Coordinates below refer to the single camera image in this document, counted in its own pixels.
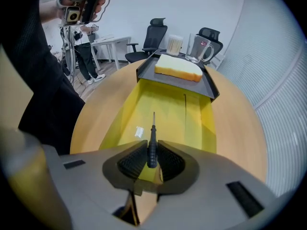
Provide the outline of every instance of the sneaker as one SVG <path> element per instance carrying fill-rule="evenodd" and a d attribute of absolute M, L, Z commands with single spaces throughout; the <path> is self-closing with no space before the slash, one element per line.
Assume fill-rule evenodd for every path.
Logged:
<path fill-rule="evenodd" d="M 94 79 L 91 78 L 90 80 L 87 81 L 88 84 L 92 84 L 94 82 Z"/>
<path fill-rule="evenodd" d="M 94 82 L 98 82 L 106 77 L 105 74 L 98 75 L 97 78 L 94 79 Z"/>

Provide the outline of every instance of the corrugated wall panel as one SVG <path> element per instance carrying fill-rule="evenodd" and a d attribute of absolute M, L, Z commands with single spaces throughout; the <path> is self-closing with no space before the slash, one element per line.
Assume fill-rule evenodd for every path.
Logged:
<path fill-rule="evenodd" d="M 266 183 L 278 196 L 307 169 L 307 46 L 285 83 L 257 109 L 268 150 Z"/>
<path fill-rule="evenodd" d="M 304 36 L 282 0 L 245 0 L 218 71 L 255 106 L 283 77 Z"/>

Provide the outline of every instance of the black pants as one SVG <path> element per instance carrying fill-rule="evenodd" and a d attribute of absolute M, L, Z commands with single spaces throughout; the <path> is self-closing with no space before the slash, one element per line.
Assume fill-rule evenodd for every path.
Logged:
<path fill-rule="evenodd" d="M 83 106 L 84 101 L 64 77 L 50 104 L 41 107 L 43 114 L 38 117 L 33 110 L 26 110 L 19 128 L 42 144 L 55 147 L 59 155 L 69 154 L 72 132 Z"/>
<path fill-rule="evenodd" d="M 77 60 L 79 63 L 79 69 L 86 80 L 90 80 L 92 75 L 93 78 L 97 78 L 95 66 L 92 60 L 91 44 L 81 44 L 75 46 Z"/>

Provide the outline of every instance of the round wooden table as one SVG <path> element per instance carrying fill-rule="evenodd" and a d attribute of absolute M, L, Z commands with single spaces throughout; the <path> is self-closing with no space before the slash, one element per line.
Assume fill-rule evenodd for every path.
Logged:
<path fill-rule="evenodd" d="M 105 79 L 88 98 L 71 139 L 71 154 L 98 150 L 106 132 L 136 85 L 129 64 Z M 245 95 L 222 74 L 207 67 L 220 96 L 213 101 L 217 154 L 232 160 L 265 182 L 267 149 L 261 123 Z"/>

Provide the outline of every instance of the screwdriver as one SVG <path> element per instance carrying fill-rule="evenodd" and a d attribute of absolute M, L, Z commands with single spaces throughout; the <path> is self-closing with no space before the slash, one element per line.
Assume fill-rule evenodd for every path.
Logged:
<path fill-rule="evenodd" d="M 157 140 L 155 136 L 155 113 L 153 112 L 153 126 L 151 128 L 150 134 L 150 141 L 148 143 L 148 150 L 147 150 L 147 166 L 149 168 L 157 167 L 157 155 L 156 155 L 156 147 L 157 147 Z"/>

